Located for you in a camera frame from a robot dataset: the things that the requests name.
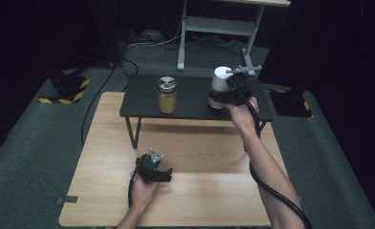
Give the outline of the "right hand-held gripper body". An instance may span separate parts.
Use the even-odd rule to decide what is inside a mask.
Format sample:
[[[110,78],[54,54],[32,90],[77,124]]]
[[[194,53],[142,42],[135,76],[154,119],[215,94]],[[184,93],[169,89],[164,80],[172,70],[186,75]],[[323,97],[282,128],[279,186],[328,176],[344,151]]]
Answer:
[[[247,100],[253,97],[252,87],[249,85],[249,71],[257,71],[260,70],[261,66],[257,67],[242,67],[238,66],[232,69],[231,73],[232,76],[235,77],[236,88],[231,88],[230,92],[234,94],[236,102],[235,105],[243,105]]]

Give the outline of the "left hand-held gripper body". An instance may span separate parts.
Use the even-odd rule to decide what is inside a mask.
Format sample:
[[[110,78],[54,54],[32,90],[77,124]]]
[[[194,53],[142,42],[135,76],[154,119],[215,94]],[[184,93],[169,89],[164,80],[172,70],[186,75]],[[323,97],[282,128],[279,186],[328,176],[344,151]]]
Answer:
[[[150,182],[158,182],[160,177],[166,176],[157,169],[163,158],[164,155],[161,155],[154,149],[150,148],[147,153],[136,160],[136,172],[146,184]]]

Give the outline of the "white glass jar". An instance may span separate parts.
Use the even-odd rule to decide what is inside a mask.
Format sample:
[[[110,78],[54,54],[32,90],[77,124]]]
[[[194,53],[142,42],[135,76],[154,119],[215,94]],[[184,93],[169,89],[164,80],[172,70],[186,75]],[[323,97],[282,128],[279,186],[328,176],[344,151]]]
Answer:
[[[216,93],[226,93],[230,91],[226,79],[233,74],[232,69],[228,67],[217,67],[212,77],[211,89],[209,91],[209,104],[214,109],[222,109],[223,104],[216,99]]]

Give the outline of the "black shelf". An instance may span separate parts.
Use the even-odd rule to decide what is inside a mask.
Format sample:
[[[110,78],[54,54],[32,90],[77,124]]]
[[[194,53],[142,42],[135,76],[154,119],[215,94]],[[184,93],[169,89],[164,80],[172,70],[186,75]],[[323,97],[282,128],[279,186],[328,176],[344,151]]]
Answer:
[[[177,81],[177,107],[171,114],[163,114],[158,108],[156,83],[159,75],[134,74],[129,78],[119,115],[126,120],[134,149],[137,148],[142,118],[171,118],[197,120],[230,120],[227,111],[214,109],[209,104],[210,77],[175,76]],[[267,122],[273,120],[263,87],[258,80],[249,79],[253,96],[258,100],[257,115],[261,132]]]

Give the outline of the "person's left hand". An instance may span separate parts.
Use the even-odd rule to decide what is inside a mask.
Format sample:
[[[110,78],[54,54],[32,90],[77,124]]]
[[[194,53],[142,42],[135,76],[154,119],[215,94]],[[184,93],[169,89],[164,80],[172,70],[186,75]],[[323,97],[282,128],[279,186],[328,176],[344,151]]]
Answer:
[[[146,184],[138,175],[132,175],[131,209],[142,213],[154,199],[159,182]]]

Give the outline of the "person's right hand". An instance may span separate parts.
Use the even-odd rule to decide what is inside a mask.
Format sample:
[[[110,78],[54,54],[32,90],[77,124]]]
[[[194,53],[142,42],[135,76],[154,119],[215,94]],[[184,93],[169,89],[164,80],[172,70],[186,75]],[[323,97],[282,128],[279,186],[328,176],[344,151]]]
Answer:
[[[240,134],[254,133],[256,131],[254,118],[246,105],[224,104],[224,107],[229,111],[232,122]]]

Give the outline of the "tan jar with silver lid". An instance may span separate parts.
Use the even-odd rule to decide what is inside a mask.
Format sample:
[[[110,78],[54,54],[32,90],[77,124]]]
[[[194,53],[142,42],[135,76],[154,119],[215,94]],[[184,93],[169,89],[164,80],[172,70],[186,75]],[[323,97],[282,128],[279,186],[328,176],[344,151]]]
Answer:
[[[171,114],[177,107],[177,81],[162,76],[156,83],[158,108],[163,114]]]

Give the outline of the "yellow black striped base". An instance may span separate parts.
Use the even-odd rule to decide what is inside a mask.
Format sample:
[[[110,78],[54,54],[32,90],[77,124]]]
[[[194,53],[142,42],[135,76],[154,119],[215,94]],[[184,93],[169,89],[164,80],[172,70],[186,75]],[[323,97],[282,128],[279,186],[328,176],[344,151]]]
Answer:
[[[311,117],[308,102],[302,95],[293,95],[289,91],[270,90],[269,95],[277,115],[293,117]]]
[[[42,87],[37,99],[43,104],[70,105],[83,96],[90,80],[84,76],[59,76],[50,78]]]

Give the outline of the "grey metal stand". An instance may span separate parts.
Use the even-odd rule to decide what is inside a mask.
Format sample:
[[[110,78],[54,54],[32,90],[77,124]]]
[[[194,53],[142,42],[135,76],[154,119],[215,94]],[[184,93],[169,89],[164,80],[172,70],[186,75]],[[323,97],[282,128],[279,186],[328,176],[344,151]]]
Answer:
[[[245,5],[257,5],[258,11],[254,21],[239,21],[218,18],[206,18],[190,16],[187,14],[188,0],[181,0],[180,17],[180,42],[177,56],[177,70],[182,72],[185,69],[186,33],[188,31],[209,32],[216,34],[247,36],[248,42],[241,50],[244,66],[240,68],[242,73],[248,73],[255,77],[261,65],[254,66],[250,57],[255,38],[260,27],[260,21],[266,7],[288,8],[289,0],[216,0],[224,2],[242,3]]]

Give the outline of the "grey tape strip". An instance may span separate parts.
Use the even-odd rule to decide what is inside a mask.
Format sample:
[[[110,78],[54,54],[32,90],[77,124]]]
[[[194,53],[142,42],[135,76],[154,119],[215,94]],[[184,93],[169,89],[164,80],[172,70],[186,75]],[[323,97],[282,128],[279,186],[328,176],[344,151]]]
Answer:
[[[78,200],[78,197],[75,197],[75,196],[64,196],[64,197],[58,197],[56,199],[56,203],[57,204],[62,204],[65,202],[77,203],[77,200]]]

